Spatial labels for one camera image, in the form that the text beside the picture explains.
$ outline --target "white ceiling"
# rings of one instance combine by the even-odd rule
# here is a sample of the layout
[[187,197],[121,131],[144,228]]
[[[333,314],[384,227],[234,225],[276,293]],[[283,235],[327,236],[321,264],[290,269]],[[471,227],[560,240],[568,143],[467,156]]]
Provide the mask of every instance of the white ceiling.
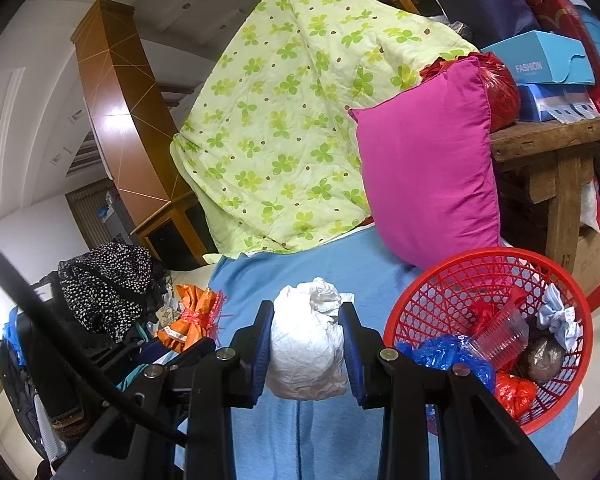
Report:
[[[94,0],[27,0],[0,37],[0,218],[103,178],[66,176],[89,131],[70,37]],[[260,0],[116,0],[136,7],[162,83],[197,86]],[[172,110],[184,120],[195,94]]]

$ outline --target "green floral blanket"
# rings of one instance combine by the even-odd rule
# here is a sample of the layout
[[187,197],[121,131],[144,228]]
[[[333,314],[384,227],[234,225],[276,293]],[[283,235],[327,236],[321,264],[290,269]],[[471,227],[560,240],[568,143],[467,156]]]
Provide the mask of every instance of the green floral blanket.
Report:
[[301,251],[368,217],[347,109],[472,50],[445,25],[376,0],[262,0],[171,145],[218,250]]

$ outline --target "black patterned cloth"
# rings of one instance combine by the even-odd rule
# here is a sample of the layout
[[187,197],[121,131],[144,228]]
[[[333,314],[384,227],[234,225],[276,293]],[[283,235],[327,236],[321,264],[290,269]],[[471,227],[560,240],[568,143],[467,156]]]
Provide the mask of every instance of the black patterned cloth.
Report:
[[147,248],[110,242],[60,262],[58,275],[81,325],[120,341],[146,310],[152,261]]

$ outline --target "brown curtain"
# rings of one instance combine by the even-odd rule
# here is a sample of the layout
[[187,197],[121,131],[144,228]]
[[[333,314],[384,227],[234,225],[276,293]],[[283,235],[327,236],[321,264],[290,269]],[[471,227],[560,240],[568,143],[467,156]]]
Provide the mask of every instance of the brown curtain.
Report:
[[104,222],[98,218],[98,210],[107,205],[105,195],[110,189],[115,189],[113,181],[104,178],[65,195],[78,229],[90,249],[111,241]]

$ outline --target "metal screw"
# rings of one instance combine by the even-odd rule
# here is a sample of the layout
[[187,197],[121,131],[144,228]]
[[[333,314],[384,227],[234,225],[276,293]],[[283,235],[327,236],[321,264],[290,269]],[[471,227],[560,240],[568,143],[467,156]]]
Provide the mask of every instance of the metal screw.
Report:
[[464,363],[454,364],[451,367],[451,370],[453,371],[454,375],[458,377],[467,377],[467,375],[471,373],[471,368],[469,368],[469,365]]
[[142,374],[148,379],[155,379],[156,377],[160,376],[163,370],[164,366],[162,365],[149,365],[144,369]]
[[380,351],[380,358],[384,361],[395,361],[398,355],[398,351],[395,348],[383,348]]
[[235,350],[230,346],[225,346],[224,348],[220,348],[216,351],[216,358],[220,359],[221,361],[228,361],[234,357]]

